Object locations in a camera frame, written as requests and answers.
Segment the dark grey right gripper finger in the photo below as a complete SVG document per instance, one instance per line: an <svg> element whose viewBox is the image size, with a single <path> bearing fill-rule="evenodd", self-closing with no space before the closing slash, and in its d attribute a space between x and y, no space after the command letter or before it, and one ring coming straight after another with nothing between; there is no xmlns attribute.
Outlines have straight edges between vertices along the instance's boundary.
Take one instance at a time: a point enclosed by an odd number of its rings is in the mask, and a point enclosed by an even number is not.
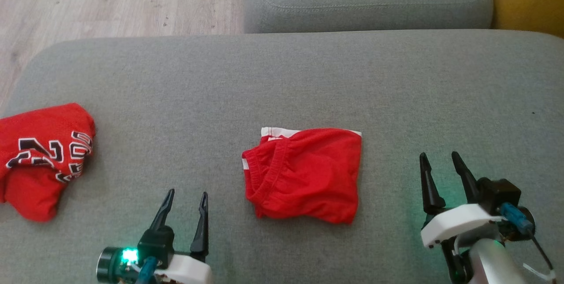
<svg viewBox="0 0 564 284"><path fill-rule="evenodd" d="M481 200L481 194L478 190L477 181L472 172L468 169L458 152L453 151L451 153L451 157L456 173L461 178L467 203L479 203L479 200Z"/></svg>
<svg viewBox="0 0 564 284"><path fill-rule="evenodd" d="M420 179L422 188L423 211L437 215L445 211L445 200L439 195L431 174L432 167L425 152L419 155Z"/></svg>

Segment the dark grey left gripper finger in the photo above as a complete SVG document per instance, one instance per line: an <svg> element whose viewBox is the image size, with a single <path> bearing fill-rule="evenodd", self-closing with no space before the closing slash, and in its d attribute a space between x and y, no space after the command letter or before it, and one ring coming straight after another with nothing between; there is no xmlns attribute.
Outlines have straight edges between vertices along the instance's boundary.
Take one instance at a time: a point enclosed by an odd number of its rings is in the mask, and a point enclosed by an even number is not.
<svg viewBox="0 0 564 284"><path fill-rule="evenodd" d="M171 211L173 200L174 200L175 189L171 188L167 195L164 197L164 200L157 210L157 214L153 218L153 221L149 227L151 231L158 231L160 228L165 226L167 221L168 213Z"/></svg>
<svg viewBox="0 0 564 284"><path fill-rule="evenodd" d="M199 222L190 246L190 256L206 263L209 254L209 195L203 192L199 205Z"/></svg>

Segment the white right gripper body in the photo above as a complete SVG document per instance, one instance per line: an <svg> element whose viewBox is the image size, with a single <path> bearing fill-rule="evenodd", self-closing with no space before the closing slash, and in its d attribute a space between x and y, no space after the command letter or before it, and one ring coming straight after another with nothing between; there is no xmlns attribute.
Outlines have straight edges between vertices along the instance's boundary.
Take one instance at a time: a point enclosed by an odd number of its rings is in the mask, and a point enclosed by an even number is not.
<svg viewBox="0 0 564 284"><path fill-rule="evenodd" d="M478 204L463 204L429 214L421 229L421 240L426 248L441 249L451 283L475 284L478 266L471 253L481 256L486 248L505 248L497 225L500 221L500 216L491 216Z"/></svg>

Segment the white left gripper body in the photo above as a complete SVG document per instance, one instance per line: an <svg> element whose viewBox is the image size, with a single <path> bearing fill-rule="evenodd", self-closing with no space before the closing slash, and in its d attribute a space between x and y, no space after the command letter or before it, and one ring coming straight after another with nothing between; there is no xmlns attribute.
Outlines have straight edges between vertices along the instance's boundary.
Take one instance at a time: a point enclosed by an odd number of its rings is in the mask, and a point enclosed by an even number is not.
<svg viewBox="0 0 564 284"><path fill-rule="evenodd" d="M158 284L213 284L212 269L186 254L174 254L167 269L154 272Z"/></svg>

